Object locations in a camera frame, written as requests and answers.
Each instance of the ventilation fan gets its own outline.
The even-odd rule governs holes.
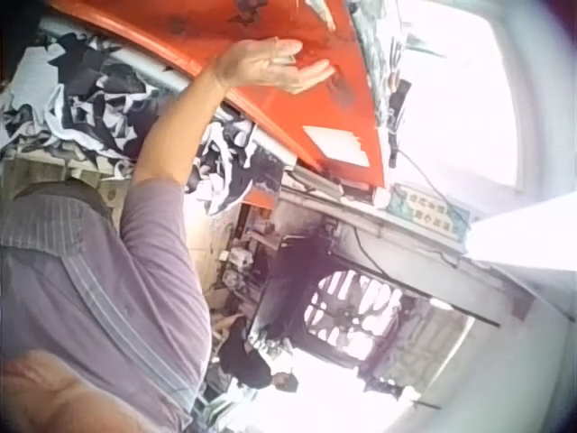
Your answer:
[[[337,272],[319,284],[306,313],[307,330],[353,355],[358,352],[353,350],[355,338],[372,340],[387,328],[389,318],[383,316],[391,300],[388,285],[353,271]]]

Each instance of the hand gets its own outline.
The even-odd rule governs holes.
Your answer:
[[[328,60],[301,69],[282,64],[302,48],[302,42],[290,39],[240,41],[216,59],[213,68],[216,78],[225,88],[274,86],[297,94],[334,74]]]

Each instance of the striped shirt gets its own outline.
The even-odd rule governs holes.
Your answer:
[[[181,431],[210,351],[183,199],[163,180],[131,187],[120,234],[74,198],[3,203],[2,361],[48,351],[159,431]]]

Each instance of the patterned cloth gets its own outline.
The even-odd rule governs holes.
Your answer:
[[[71,161],[105,160],[113,179],[132,175],[144,138],[175,92],[117,60],[123,47],[91,32],[40,30],[0,95],[0,160],[38,151]],[[256,124],[223,104],[199,147],[186,192],[216,215],[254,186],[278,193],[282,162],[252,139]]]

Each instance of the orange awning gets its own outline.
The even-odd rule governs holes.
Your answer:
[[[52,0],[64,14],[116,33],[191,76],[231,41],[271,36],[301,40],[305,48],[298,62],[328,58],[337,75],[298,96],[274,88],[239,88],[229,96],[230,102],[314,169],[344,180],[384,186],[361,47],[344,2],[327,0],[326,4],[334,20],[333,32],[305,0]],[[312,126],[316,137],[326,131],[322,128],[344,133],[327,135],[328,157],[304,126]],[[366,154],[367,166],[350,163],[352,158],[347,155],[355,145],[356,154]]]

